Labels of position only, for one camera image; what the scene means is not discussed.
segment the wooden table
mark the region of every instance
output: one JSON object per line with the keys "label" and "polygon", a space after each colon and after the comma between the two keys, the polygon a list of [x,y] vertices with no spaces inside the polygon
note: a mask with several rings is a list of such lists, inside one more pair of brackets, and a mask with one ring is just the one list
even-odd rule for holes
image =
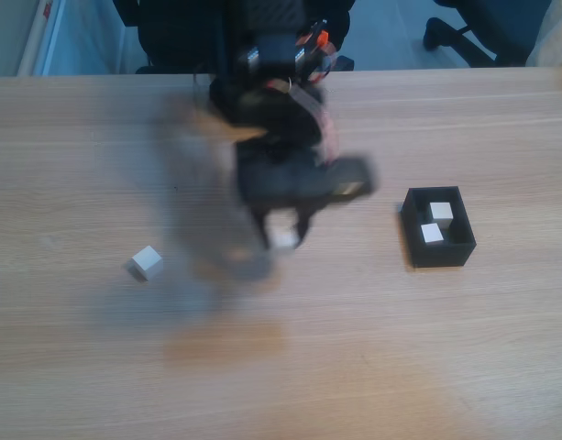
{"label": "wooden table", "polygon": [[[205,82],[0,80],[0,440],[562,439],[562,71],[326,87],[381,187],[270,258]],[[463,269],[404,259],[396,206],[436,185]]]}

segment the small white block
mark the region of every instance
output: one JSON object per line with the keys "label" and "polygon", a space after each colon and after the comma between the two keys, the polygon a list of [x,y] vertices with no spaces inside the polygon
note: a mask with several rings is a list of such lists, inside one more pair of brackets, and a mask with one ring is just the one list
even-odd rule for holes
{"label": "small white block", "polygon": [[447,202],[430,203],[429,212],[431,219],[442,229],[448,229],[454,220],[452,206]]}
{"label": "small white block", "polygon": [[147,280],[150,280],[162,272],[162,257],[150,246],[146,246],[140,250],[132,260],[134,261],[136,269],[138,269]]}
{"label": "small white block", "polygon": [[425,244],[436,245],[444,242],[444,236],[442,236],[442,231],[439,230],[437,223],[421,225],[421,230],[424,233]]}
{"label": "small white block", "polygon": [[270,247],[275,250],[295,250],[299,244],[299,237],[294,229],[271,227],[268,234]]}

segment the black chair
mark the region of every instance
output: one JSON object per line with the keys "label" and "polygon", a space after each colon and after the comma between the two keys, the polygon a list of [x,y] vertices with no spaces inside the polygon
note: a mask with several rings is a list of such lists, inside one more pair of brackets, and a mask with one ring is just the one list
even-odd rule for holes
{"label": "black chair", "polygon": [[[439,18],[430,18],[424,47],[454,49],[470,67],[524,66],[537,40],[551,0],[435,0],[453,7],[466,22],[454,29]],[[486,49],[496,54],[493,60],[464,35],[471,30]]]}
{"label": "black chair", "polygon": [[[114,0],[128,27],[138,27],[149,66],[138,73],[214,72],[215,39],[222,31],[225,0]],[[349,10],[355,0],[304,0],[307,16],[327,20],[332,43],[339,50],[349,31]],[[340,57],[342,70],[353,70],[352,60]]]}

